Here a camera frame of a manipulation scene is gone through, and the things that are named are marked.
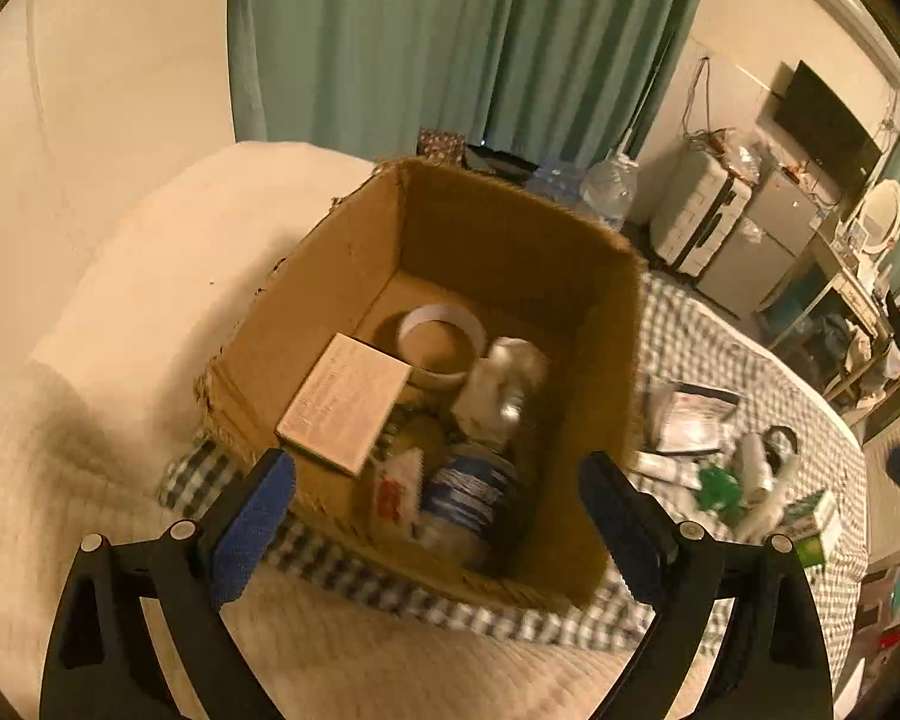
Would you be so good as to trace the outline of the clear plastic water bottle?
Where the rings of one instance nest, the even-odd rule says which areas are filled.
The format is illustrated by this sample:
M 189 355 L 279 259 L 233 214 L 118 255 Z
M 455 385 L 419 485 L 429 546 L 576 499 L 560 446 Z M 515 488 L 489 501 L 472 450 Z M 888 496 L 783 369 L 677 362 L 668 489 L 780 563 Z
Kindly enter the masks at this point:
M 583 177 L 582 200 L 598 219 L 621 231 L 637 193 L 639 166 L 621 151 L 590 167 Z

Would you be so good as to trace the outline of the white quilted blanket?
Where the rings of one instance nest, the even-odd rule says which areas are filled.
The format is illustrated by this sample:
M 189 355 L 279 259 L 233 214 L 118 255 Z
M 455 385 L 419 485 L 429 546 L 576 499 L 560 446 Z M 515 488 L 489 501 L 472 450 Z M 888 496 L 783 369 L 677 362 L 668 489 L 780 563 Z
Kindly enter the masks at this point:
M 110 447 L 58 372 L 0 364 L 0 692 L 20 717 L 37 717 L 80 540 L 162 535 L 173 517 L 159 478 Z M 224 619 L 287 718 L 585 718 L 628 661 L 398 621 L 271 566 Z

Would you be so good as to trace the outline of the white dressing table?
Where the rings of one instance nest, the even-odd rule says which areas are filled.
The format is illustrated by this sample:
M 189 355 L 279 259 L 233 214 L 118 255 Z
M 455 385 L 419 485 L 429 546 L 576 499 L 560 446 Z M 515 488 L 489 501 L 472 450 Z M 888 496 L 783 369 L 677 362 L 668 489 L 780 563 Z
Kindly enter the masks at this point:
M 756 319 L 767 349 L 829 403 L 860 395 L 893 346 L 886 309 L 818 232 Z

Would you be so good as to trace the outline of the brown cardboard box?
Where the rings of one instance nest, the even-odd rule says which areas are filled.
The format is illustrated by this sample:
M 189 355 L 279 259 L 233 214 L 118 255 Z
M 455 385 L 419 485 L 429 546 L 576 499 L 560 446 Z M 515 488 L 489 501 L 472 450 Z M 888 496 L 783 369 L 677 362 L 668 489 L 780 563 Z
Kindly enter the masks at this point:
M 644 262 L 621 234 L 456 167 L 401 160 L 272 272 L 198 385 L 245 463 L 380 571 L 560 611 L 608 566 L 580 465 L 634 453 Z

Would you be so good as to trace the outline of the dark patterned box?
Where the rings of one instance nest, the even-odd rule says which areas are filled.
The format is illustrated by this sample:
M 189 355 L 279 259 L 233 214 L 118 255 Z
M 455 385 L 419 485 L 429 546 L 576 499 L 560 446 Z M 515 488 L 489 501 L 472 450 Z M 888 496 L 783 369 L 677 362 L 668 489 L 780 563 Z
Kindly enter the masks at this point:
M 416 154 L 423 160 L 444 166 L 461 166 L 464 163 L 466 142 L 463 135 L 436 128 L 421 128 L 416 143 Z

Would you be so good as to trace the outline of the white tube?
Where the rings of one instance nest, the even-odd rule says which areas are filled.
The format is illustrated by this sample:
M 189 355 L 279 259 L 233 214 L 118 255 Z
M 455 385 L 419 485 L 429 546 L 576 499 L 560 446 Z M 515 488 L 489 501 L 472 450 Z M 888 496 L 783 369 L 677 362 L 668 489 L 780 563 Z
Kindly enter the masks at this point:
M 687 458 L 639 452 L 635 456 L 634 472 L 690 491 L 702 489 L 699 466 L 696 461 Z

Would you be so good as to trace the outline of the black television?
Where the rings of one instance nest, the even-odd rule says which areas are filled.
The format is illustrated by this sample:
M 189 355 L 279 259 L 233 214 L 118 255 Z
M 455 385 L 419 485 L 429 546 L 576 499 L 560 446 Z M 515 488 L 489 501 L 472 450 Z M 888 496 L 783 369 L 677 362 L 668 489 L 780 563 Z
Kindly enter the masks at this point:
M 844 195 L 852 199 L 862 195 L 883 152 L 852 110 L 805 62 L 795 68 L 772 119 Z

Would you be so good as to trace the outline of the silver foil packet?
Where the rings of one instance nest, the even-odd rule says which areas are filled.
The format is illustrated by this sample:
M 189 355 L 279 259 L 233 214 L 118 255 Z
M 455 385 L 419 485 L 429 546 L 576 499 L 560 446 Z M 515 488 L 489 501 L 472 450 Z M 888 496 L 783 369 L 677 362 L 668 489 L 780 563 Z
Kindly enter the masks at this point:
M 647 445 L 660 455 L 713 454 L 740 403 L 740 395 L 726 388 L 657 380 L 645 397 Z

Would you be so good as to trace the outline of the white pillow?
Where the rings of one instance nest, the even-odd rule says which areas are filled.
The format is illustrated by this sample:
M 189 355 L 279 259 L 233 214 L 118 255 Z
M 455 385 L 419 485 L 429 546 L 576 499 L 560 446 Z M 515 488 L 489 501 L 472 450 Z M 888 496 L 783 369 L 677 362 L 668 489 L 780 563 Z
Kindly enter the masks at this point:
M 219 149 L 139 200 L 35 348 L 119 465 L 150 478 L 198 431 L 193 385 L 279 260 L 372 174 L 308 143 Z

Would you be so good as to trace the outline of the grey mini fridge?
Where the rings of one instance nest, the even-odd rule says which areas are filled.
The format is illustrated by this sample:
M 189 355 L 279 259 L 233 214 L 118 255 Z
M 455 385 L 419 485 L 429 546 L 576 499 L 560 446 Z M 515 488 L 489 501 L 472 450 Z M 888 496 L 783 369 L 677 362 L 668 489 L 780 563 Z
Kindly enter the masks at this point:
M 813 238 L 818 205 L 782 171 L 767 174 L 696 288 L 738 319 L 772 293 Z

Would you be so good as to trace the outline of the amoxicillin capsules medicine box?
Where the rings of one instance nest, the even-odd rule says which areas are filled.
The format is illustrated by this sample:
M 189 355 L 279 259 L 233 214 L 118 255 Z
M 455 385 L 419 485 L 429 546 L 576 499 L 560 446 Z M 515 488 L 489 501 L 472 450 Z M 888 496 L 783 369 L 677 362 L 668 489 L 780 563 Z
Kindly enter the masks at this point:
M 276 436 L 357 476 L 409 374 L 408 362 L 336 333 L 290 400 Z

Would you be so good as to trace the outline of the green foil sachet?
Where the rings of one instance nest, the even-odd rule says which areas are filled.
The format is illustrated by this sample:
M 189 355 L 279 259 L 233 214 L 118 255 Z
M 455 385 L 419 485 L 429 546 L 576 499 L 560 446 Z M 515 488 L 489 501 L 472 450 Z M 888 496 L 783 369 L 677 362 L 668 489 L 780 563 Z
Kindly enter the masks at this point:
M 722 466 L 712 463 L 697 466 L 697 479 L 701 484 L 696 491 L 697 507 L 702 512 L 712 512 L 722 522 L 738 522 L 745 511 L 743 489 L 738 479 Z

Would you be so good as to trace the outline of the green and white box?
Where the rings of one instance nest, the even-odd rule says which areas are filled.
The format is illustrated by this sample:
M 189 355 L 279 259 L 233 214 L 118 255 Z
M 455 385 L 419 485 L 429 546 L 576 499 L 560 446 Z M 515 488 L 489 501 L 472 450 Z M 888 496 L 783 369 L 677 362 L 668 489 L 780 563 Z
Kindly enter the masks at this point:
M 779 530 L 790 538 L 805 569 L 825 566 L 839 544 L 842 520 L 831 489 L 818 489 L 784 507 Z

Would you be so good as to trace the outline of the round vanity mirror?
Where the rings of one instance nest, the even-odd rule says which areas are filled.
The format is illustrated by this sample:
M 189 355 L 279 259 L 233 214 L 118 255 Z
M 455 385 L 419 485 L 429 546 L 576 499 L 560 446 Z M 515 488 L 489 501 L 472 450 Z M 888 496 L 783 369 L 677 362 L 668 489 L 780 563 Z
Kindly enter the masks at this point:
M 865 229 L 862 252 L 881 255 L 900 233 L 900 183 L 883 179 L 865 193 L 857 221 Z

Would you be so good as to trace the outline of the blue label jar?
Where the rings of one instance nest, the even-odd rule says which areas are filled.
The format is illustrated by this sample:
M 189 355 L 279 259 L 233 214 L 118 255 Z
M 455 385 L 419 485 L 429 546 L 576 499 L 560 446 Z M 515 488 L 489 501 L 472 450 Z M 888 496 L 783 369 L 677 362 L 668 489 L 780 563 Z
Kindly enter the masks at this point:
M 517 470 L 511 461 L 474 442 L 452 445 L 447 461 L 422 489 L 419 544 L 460 566 L 484 566 L 515 494 Z

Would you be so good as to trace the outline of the white tape roll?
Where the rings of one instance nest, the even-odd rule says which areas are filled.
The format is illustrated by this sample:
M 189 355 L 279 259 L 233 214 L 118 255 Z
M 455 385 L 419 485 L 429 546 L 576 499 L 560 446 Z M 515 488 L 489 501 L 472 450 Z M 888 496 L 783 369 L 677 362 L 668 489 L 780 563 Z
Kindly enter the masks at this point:
M 409 382 L 422 390 L 460 387 L 486 343 L 482 323 L 461 305 L 418 305 L 398 323 L 398 356 L 411 366 Z

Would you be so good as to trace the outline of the white suitcase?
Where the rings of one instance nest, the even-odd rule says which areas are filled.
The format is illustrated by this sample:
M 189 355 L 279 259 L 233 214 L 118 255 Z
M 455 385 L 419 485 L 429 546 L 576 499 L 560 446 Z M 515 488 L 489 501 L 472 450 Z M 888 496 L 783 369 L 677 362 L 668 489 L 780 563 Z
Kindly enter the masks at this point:
M 751 187 L 702 149 L 686 149 L 650 218 L 653 252 L 697 278 L 717 255 L 751 200 Z

